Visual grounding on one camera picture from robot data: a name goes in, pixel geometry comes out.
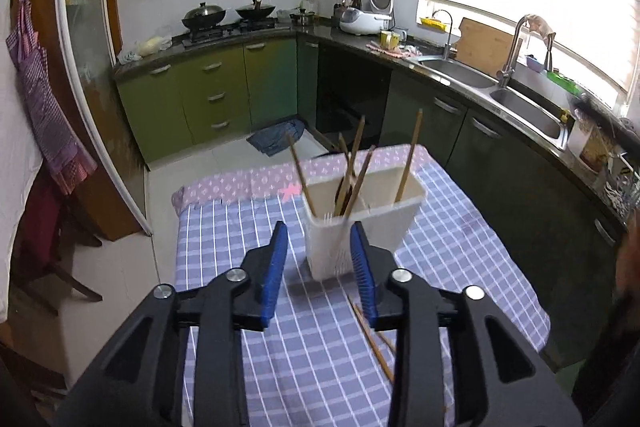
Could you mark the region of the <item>person's right hand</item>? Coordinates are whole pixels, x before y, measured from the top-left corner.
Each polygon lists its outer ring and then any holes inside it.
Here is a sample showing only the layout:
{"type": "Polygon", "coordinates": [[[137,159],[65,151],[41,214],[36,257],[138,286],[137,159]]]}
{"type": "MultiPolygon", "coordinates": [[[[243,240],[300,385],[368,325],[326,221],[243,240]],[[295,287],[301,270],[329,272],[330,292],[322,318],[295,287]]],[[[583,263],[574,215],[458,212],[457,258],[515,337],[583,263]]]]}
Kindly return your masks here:
{"type": "Polygon", "coordinates": [[[621,296],[639,301],[640,289],[640,225],[639,211],[630,218],[628,230],[616,258],[616,291],[621,296]]]}

